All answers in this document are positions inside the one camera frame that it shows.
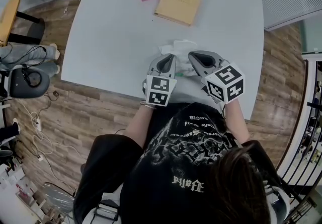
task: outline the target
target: shoe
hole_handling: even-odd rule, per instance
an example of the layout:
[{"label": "shoe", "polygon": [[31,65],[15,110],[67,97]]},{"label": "shoe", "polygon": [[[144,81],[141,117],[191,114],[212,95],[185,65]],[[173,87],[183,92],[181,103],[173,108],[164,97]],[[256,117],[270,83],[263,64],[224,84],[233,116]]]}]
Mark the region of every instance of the shoe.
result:
[{"label": "shoe", "polygon": [[60,52],[59,52],[59,50],[58,50],[57,45],[56,45],[55,43],[51,43],[49,46],[52,46],[52,47],[54,47],[54,48],[56,49],[55,59],[56,59],[56,60],[57,60],[57,59],[59,59]]},{"label": "shoe", "polygon": [[20,129],[20,125],[19,125],[19,123],[18,123],[18,119],[17,119],[17,118],[14,118],[14,123],[17,123],[17,125],[18,125],[18,132],[20,132],[20,131],[21,131],[21,129]]},{"label": "shoe", "polygon": [[56,72],[56,74],[59,73],[59,72],[60,72],[60,66],[57,65],[57,72]]}]

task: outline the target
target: hair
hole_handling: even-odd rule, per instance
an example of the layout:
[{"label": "hair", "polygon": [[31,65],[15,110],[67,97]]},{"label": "hair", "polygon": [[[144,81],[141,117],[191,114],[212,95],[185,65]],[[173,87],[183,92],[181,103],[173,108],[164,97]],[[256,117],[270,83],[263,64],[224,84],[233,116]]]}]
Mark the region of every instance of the hair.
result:
[{"label": "hair", "polygon": [[270,224],[263,180],[249,148],[233,148],[213,163],[207,182],[214,223]]}]

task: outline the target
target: leg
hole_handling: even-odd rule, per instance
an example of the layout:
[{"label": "leg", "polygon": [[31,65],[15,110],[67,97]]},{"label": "leg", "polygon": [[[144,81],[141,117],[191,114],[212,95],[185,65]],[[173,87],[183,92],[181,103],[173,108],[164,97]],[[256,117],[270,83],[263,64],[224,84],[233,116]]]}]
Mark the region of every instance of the leg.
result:
[{"label": "leg", "polygon": [[[12,47],[9,45],[9,46],[0,48],[0,57],[2,58],[2,63],[4,65],[7,65],[9,68],[14,67],[16,64],[25,63],[29,60],[35,60],[35,59],[42,60],[45,56],[46,56],[46,59],[57,58],[55,47],[53,46],[42,46],[42,47],[46,49],[47,55],[43,50],[43,48],[41,47],[37,48],[34,45],[12,45]],[[32,50],[32,52],[26,55],[26,53],[29,50]],[[11,62],[17,61],[22,56],[24,57],[16,64],[9,64]]]},{"label": "leg", "polygon": [[26,19],[26,20],[31,21],[31,22],[34,22],[36,24],[39,24],[40,23],[40,19],[39,18],[35,18],[35,17],[29,16],[29,15],[26,15],[26,14],[21,13],[19,11],[17,11],[16,17]]},{"label": "leg", "polygon": [[19,127],[17,123],[13,123],[12,126],[0,128],[0,142],[3,141],[4,139],[13,137],[15,135],[19,134]]},{"label": "leg", "polygon": [[8,41],[23,44],[39,44],[41,39],[11,33],[9,35]]},{"label": "leg", "polygon": [[60,66],[56,65],[54,62],[45,62],[41,65],[35,66],[35,68],[43,70],[46,74],[49,75],[49,77],[53,77],[60,71]]}]

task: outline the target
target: bracelet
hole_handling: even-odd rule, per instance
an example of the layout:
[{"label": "bracelet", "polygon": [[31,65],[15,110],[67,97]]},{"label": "bracelet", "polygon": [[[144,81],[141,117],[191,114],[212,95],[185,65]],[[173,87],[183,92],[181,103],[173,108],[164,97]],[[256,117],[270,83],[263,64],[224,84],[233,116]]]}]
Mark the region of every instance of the bracelet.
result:
[{"label": "bracelet", "polygon": [[146,101],[140,101],[140,104],[150,109],[155,109],[155,106],[147,104]]}]

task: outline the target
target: white cable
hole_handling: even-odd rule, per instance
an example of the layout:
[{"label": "white cable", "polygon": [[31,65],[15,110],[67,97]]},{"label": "white cable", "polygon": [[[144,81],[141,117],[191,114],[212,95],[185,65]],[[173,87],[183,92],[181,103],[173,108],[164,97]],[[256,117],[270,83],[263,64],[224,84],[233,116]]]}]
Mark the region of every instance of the white cable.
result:
[{"label": "white cable", "polygon": [[[76,150],[76,148],[75,147],[73,147],[73,146],[71,146],[71,145],[63,145],[63,144],[61,144],[61,143],[58,143],[58,142],[52,142],[49,138],[48,138],[48,136],[46,136],[43,132],[41,132],[41,131],[39,131],[38,130],[38,128],[37,128],[37,124],[36,124],[36,121],[35,121],[35,118],[37,117],[37,119],[39,119],[39,116],[38,116],[38,114],[37,114],[37,112],[29,112],[29,110],[26,108],[26,106],[22,103],[22,101],[21,100],[19,100],[19,99],[17,99],[17,101],[22,105],[22,106],[24,106],[24,108],[26,109],[26,111],[28,112],[28,114],[29,114],[29,116],[30,116],[30,119],[31,119],[31,123],[32,123],[32,126],[36,129],[36,134],[37,135],[33,135],[32,136],[32,143],[34,144],[34,146],[37,148],[37,151],[38,152],[41,152],[43,155],[49,155],[49,154],[52,154],[53,153],[53,144],[57,144],[57,145],[59,145],[59,146],[61,146],[61,147],[69,147],[69,148],[72,148],[72,149],[74,149],[75,150],[75,152],[77,152],[78,153],[78,155],[79,155],[79,157],[81,157],[82,159],[84,159],[84,160],[86,160],[84,157],[82,157],[81,155],[80,155],[80,153]],[[37,144],[35,143],[35,138],[37,138],[39,141],[42,141],[42,140],[45,140],[46,142],[48,142],[48,143],[50,143],[50,147],[51,147],[51,151],[49,152],[49,153],[45,153],[45,152],[43,152],[42,150],[40,150],[39,148],[38,148],[38,146],[37,146]],[[70,187],[70,185],[68,185],[66,182],[64,182],[64,181],[62,181],[62,180],[59,180],[56,176],[55,176],[55,174],[54,174],[54,172],[53,172],[53,170],[50,168],[50,170],[51,170],[51,173],[52,173],[52,175],[54,176],[54,178],[56,178],[58,181],[60,181],[60,182],[62,182],[63,184],[65,184],[66,186],[68,186],[69,188],[70,188],[70,190],[72,191],[72,192],[74,192],[74,190]]]}]

